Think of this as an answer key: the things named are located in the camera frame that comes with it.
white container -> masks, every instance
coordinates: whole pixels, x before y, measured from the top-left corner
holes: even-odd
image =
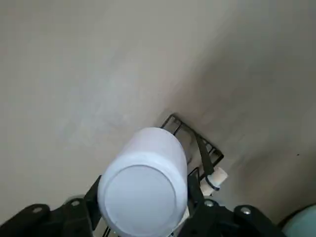
[[[98,203],[121,237],[166,237],[187,206],[187,163],[168,131],[137,132],[102,175]]]

beige wall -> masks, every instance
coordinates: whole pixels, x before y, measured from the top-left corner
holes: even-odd
[[[171,111],[226,155],[228,205],[277,221],[315,201],[315,13],[308,0],[2,0],[0,222],[84,193]]]

black elastic band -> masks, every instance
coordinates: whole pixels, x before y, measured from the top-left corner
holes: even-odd
[[[207,176],[205,177],[206,182],[208,183],[209,186],[211,186],[212,189],[214,189],[215,191],[219,191],[221,188],[220,187],[216,187],[214,186],[207,178]]]

